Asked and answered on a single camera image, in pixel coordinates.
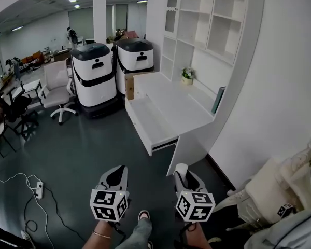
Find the orange sofa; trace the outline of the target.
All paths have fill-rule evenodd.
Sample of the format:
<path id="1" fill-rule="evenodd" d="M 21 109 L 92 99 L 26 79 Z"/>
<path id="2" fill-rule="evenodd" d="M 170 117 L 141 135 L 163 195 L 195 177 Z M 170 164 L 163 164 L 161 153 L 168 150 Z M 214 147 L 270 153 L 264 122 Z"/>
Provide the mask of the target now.
<path id="1" fill-rule="evenodd" d="M 36 65 L 42 65 L 44 63 L 44 55 L 41 51 L 38 51 L 31 56 L 21 59 L 23 65 L 35 63 Z"/>

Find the person's left forearm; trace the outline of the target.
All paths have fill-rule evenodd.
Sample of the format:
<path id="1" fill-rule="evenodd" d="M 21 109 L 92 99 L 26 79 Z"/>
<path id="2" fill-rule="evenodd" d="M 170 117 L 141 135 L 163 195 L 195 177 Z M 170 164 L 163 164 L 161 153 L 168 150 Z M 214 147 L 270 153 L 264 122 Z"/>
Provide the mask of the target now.
<path id="1" fill-rule="evenodd" d="M 110 249 L 113 227 L 100 220 L 82 249 Z"/>

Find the person's leg in jeans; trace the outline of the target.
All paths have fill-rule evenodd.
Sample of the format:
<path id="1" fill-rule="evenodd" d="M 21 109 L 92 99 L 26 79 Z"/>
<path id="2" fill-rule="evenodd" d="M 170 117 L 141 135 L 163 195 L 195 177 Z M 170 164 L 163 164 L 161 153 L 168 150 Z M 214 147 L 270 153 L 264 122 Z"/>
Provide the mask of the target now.
<path id="1" fill-rule="evenodd" d="M 117 249 L 149 249 L 148 240 L 152 232 L 152 222 L 144 217 L 138 221 L 133 233 Z"/>

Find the white black mobile robot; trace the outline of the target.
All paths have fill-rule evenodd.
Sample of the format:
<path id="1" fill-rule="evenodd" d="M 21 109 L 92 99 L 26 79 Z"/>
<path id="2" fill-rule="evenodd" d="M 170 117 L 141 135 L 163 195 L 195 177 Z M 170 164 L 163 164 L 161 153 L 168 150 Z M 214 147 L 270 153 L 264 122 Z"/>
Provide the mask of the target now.
<path id="1" fill-rule="evenodd" d="M 77 101 L 86 116 L 100 117 L 119 104 L 110 49 L 102 43 L 87 44 L 70 52 Z"/>
<path id="2" fill-rule="evenodd" d="M 142 38 L 114 42 L 113 58 L 118 91 L 125 95 L 125 76 L 154 70 L 153 45 Z"/>

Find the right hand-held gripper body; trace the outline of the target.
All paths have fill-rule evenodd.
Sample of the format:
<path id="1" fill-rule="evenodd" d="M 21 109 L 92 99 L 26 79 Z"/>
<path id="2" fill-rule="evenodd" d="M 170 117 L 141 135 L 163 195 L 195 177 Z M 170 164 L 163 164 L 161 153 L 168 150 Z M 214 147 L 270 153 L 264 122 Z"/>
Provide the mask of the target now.
<path id="1" fill-rule="evenodd" d="M 182 191 L 175 209 L 185 223 L 207 222 L 215 208 L 214 196 L 210 192 Z"/>

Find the green book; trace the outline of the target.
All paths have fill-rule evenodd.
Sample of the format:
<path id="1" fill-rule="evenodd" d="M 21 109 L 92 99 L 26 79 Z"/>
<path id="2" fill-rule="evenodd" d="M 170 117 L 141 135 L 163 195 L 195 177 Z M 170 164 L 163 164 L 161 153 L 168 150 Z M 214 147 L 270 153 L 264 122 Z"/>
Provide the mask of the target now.
<path id="1" fill-rule="evenodd" d="M 221 99 L 222 99 L 222 96 L 224 94 L 224 91 L 225 91 L 226 87 L 220 87 L 219 90 L 218 90 L 218 93 L 217 93 L 217 96 L 216 96 L 216 99 L 214 101 L 214 104 L 213 104 L 213 107 L 211 109 L 211 112 L 213 114 L 216 113 L 219 105 L 220 105 L 220 102 L 221 102 Z"/>

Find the black mesh office chair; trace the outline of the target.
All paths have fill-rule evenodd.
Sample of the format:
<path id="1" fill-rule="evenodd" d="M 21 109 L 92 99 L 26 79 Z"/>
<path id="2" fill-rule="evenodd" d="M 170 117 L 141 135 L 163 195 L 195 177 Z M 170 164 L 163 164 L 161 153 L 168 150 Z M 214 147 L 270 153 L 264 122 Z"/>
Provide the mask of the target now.
<path id="1" fill-rule="evenodd" d="M 27 131 L 29 126 L 28 123 L 32 123 L 35 126 L 39 126 L 38 121 L 35 117 L 38 116 L 38 112 L 35 110 L 28 111 L 28 106 L 31 105 L 32 98 L 23 96 L 25 93 L 25 88 L 22 83 L 20 83 L 22 90 L 17 94 L 15 98 L 12 97 L 12 91 L 14 88 L 10 89 L 7 95 L 10 98 L 11 103 L 8 104 L 3 98 L 0 97 L 0 108 L 3 110 L 5 119 L 11 123 L 16 122 L 18 119 L 20 121 L 15 127 L 8 126 L 16 135 L 22 136 L 24 139 L 27 138 Z"/>

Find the small potted flower plant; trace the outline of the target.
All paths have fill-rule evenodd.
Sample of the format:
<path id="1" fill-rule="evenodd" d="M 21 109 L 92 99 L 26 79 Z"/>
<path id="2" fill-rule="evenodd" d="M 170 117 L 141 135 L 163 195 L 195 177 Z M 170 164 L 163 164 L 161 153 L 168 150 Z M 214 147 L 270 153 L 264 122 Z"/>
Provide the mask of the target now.
<path id="1" fill-rule="evenodd" d="M 193 82 L 195 70 L 191 67 L 184 67 L 182 69 L 182 82 L 185 85 L 191 85 Z"/>

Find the black case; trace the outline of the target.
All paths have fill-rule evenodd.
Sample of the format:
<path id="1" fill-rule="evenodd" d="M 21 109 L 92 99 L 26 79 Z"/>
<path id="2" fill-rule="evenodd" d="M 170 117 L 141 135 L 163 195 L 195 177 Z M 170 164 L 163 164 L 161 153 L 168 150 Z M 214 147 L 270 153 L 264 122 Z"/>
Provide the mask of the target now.
<path id="1" fill-rule="evenodd" d="M 0 228 L 0 249 L 36 249 L 30 235 L 21 230 L 22 237 L 18 237 Z"/>

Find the white wall shelf unit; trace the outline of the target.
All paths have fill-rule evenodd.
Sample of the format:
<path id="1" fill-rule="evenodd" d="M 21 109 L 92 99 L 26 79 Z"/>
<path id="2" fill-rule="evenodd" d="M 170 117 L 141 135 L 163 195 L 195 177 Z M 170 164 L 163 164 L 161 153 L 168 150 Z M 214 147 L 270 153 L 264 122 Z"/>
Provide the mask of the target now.
<path id="1" fill-rule="evenodd" d="M 208 155 L 238 99 L 257 45 L 264 0 L 149 0 L 146 38 L 154 73 L 134 76 L 134 99 L 149 97 L 178 135 L 167 174 Z M 191 85 L 182 69 L 195 70 Z M 226 87 L 215 114 L 220 87 Z"/>

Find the person's right forearm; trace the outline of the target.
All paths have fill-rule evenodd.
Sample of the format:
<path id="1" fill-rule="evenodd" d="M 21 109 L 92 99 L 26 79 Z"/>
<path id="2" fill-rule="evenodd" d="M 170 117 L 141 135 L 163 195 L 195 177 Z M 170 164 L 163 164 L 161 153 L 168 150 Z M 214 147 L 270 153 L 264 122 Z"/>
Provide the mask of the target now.
<path id="1" fill-rule="evenodd" d="M 183 249 L 212 249 L 199 222 L 185 223 L 183 230 L 186 237 L 181 243 Z"/>

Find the white office chair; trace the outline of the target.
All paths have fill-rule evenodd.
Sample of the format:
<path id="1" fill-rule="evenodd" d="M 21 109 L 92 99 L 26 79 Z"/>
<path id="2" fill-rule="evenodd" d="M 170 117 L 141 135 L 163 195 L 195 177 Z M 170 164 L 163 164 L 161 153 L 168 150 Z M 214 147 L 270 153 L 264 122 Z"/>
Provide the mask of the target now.
<path id="1" fill-rule="evenodd" d="M 45 85 L 42 91 L 47 90 L 45 98 L 42 98 L 43 107 L 49 109 L 57 107 L 50 115 L 52 119 L 59 115 L 59 125 L 63 124 L 65 112 L 78 116 L 78 112 L 71 108 L 74 104 L 73 93 L 70 89 L 72 79 L 68 76 L 67 59 L 56 61 L 44 67 Z"/>

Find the white table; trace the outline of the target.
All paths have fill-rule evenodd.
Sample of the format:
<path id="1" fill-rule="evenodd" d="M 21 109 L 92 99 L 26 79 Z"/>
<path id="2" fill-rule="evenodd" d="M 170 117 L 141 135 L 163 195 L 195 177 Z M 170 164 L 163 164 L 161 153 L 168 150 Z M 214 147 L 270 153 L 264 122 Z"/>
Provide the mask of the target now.
<path id="1" fill-rule="evenodd" d="M 31 105 L 43 106 L 43 99 L 45 98 L 45 93 L 43 91 L 40 79 L 27 84 L 21 85 L 13 91 L 12 100 L 14 101 L 19 96 L 27 96 L 32 99 Z"/>

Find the person's grey shirt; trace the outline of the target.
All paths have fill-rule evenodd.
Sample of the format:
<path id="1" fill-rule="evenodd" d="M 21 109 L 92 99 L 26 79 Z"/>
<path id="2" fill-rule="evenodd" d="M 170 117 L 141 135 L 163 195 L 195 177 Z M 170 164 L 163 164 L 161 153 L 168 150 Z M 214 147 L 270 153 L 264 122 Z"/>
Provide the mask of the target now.
<path id="1" fill-rule="evenodd" d="M 311 249 L 311 209 L 253 234 L 244 249 Z"/>

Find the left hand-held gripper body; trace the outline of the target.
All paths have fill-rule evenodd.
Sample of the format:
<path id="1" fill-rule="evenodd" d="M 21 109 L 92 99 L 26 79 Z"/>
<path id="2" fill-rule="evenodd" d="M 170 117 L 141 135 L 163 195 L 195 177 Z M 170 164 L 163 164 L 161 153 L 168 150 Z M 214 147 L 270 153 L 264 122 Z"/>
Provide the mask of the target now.
<path id="1" fill-rule="evenodd" d="M 119 229 L 119 221 L 129 207 L 129 192 L 110 188 L 92 189 L 90 208 L 97 220 L 108 222 L 118 234 L 125 234 Z"/>

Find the white cushioned seat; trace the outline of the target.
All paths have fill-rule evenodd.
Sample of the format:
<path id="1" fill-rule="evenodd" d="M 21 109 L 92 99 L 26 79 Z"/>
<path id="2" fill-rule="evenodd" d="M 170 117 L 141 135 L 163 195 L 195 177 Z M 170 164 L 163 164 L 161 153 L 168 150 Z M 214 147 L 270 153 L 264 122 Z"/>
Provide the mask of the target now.
<path id="1" fill-rule="evenodd" d="M 236 206 L 238 217 L 244 222 L 226 231 L 257 231 L 267 228 L 282 219 L 278 214 L 283 205 L 292 205 L 292 213 L 303 210 L 299 198 L 285 184 L 279 173 L 280 165 L 269 159 L 252 178 L 245 181 L 240 188 L 230 191 L 228 197 L 216 205 L 213 212 L 229 206 Z"/>

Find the small patterned tracker block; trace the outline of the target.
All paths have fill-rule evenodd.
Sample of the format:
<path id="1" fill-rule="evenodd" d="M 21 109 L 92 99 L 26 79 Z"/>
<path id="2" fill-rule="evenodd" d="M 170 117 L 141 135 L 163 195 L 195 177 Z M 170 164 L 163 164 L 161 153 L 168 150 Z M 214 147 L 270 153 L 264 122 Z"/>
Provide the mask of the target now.
<path id="1" fill-rule="evenodd" d="M 287 217 L 291 213 L 295 212 L 295 207 L 290 203 L 283 204 L 277 212 L 281 218 Z"/>

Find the brown cardboard box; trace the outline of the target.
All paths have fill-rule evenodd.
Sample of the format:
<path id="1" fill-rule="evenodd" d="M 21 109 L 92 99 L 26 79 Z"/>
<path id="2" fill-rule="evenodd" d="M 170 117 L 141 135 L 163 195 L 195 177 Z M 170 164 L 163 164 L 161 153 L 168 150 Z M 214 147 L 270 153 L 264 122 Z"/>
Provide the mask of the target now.
<path id="1" fill-rule="evenodd" d="M 134 99 L 134 76 L 154 73 L 154 71 L 125 74 L 125 97 L 127 100 Z"/>

